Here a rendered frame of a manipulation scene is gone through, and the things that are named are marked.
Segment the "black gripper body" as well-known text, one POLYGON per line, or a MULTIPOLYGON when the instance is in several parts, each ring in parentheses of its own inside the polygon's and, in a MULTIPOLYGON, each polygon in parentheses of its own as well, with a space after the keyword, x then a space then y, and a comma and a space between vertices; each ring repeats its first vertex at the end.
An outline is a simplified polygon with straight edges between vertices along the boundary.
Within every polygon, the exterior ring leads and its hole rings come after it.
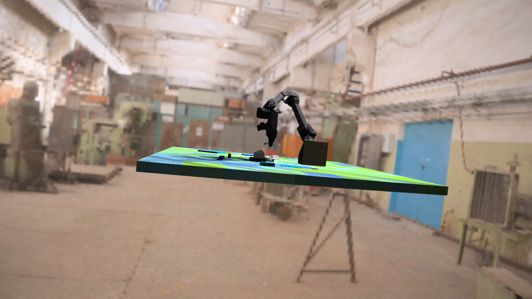
POLYGON ((277 120, 268 120, 268 129, 266 134, 268 135, 277 135, 277 120))

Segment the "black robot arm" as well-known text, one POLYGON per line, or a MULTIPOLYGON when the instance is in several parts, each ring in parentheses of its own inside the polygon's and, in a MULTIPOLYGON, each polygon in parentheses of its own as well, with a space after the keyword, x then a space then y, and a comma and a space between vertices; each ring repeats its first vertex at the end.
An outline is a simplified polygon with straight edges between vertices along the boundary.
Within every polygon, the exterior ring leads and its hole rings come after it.
MULTIPOLYGON (((284 103, 288 104, 293 109, 295 117, 299 124, 297 129, 298 129, 298 133, 300 134, 302 141, 304 142, 304 140, 315 140, 315 136, 317 136, 317 132, 305 120, 303 112, 300 108, 300 97, 295 92, 282 91, 276 97, 268 100, 266 104, 264 104, 263 108, 258 107, 256 116, 262 119, 278 120, 278 113, 281 113, 281 111, 279 109, 274 110, 274 108, 277 106, 277 104, 281 100, 284 101, 284 103), (286 100, 284 99, 285 96, 288 96, 286 100)), ((261 122, 259 125, 257 125, 257 127, 258 127, 258 131, 267 130, 268 122, 266 122, 266 124, 264 124, 264 122, 261 122)))

